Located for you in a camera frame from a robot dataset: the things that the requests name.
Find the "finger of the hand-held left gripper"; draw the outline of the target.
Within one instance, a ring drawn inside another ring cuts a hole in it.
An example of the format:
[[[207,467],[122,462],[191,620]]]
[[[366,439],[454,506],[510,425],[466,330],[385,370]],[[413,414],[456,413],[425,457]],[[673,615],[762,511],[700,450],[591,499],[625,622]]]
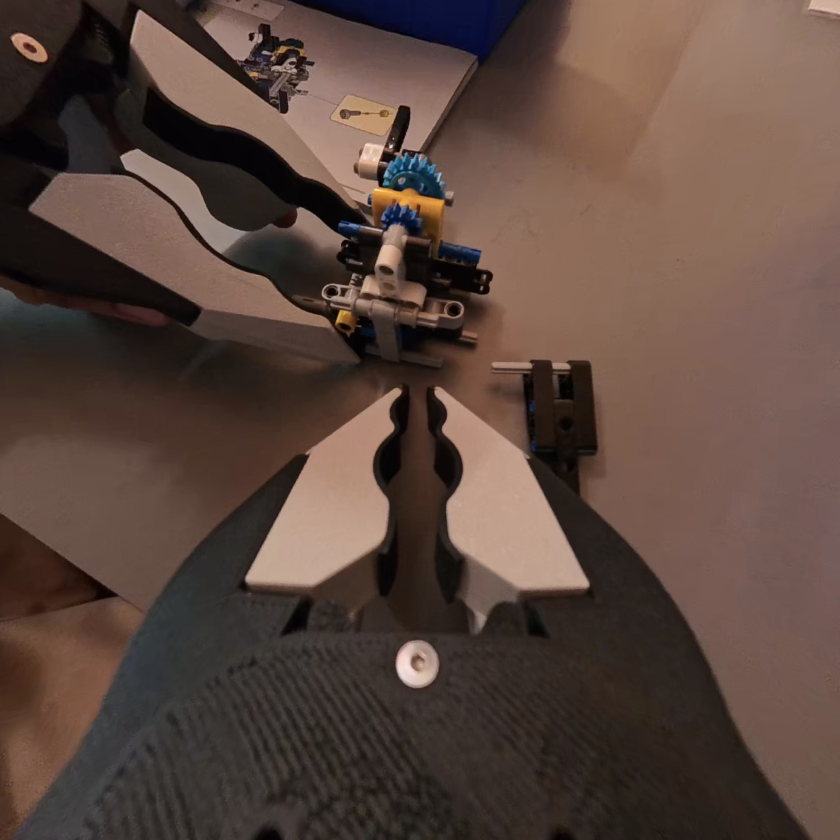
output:
[[[123,131],[189,177],[216,220],[242,231],[303,209],[328,229],[358,204],[242,68],[180,8],[129,8]]]
[[[28,169],[29,286],[152,309],[207,340],[360,363],[329,320],[222,256],[141,175]]]

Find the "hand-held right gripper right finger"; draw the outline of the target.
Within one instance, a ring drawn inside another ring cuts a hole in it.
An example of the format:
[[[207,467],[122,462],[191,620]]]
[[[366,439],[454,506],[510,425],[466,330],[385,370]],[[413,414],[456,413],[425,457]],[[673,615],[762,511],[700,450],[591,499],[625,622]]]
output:
[[[532,461],[440,386],[427,389],[434,468],[445,486],[436,575],[478,634],[493,609],[583,596],[591,585]]]

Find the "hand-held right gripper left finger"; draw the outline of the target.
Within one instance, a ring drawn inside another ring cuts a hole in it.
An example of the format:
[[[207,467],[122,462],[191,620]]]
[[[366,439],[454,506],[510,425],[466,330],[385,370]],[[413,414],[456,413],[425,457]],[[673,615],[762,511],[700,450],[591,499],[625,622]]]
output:
[[[259,595],[331,603],[360,624],[398,566],[392,484],[402,467],[407,385],[392,388],[306,453],[245,576]]]

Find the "black lego beam subassembly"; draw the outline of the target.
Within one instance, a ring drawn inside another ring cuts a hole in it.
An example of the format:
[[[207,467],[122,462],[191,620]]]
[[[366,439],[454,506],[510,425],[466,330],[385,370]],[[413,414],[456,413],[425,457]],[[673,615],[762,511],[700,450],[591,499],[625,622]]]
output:
[[[599,448],[592,364],[495,361],[491,371],[521,378],[530,454],[579,496],[581,459]]]

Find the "multicoloured lego gear assembly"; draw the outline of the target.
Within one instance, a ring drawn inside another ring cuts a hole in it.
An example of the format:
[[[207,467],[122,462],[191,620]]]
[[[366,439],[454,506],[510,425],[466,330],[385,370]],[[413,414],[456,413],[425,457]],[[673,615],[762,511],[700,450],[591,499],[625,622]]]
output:
[[[493,275],[480,267],[478,249],[445,241],[454,196],[426,154],[404,149],[410,121],[410,108],[400,106],[384,143],[360,148],[353,169],[374,189],[371,221],[338,226],[337,258],[349,281],[293,301],[329,320],[359,354],[438,370],[444,361],[424,352],[424,342],[476,344],[465,328],[466,303],[489,293]]]

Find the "lego instruction booklet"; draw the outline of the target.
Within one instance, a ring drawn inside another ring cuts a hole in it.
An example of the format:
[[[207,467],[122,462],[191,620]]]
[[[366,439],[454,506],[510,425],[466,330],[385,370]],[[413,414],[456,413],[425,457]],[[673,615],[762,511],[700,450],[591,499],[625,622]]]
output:
[[[387,33],[292,2],[188,2],[195,19],[257,82],[358,203],[373,183],[354,171],[383,144],[399,106],[403,148],[425,152],[478,67],[475,56]]]

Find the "person's left hand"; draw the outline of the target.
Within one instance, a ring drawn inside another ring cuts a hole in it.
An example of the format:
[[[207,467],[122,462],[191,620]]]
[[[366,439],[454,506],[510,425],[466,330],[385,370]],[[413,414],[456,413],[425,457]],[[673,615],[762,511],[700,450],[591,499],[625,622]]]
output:
[[[92,300],[84,297],[60,295],[47,290],[28,286],[10,277],[1,276],[1,288],[19,301],[32,307],[51,306],[75,312],[85,312],[101,317],[151,327],[163,327],[171,323],[164,314],[152,309],[135,307],[125,303]]]

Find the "blue plastic box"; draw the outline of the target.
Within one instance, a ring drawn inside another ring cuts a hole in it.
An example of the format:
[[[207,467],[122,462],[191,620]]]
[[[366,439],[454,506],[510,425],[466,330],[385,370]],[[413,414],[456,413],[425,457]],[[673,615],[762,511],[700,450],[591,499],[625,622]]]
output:
[[[526,1],[302,1],[354,23],[463,50],[485,61]]]

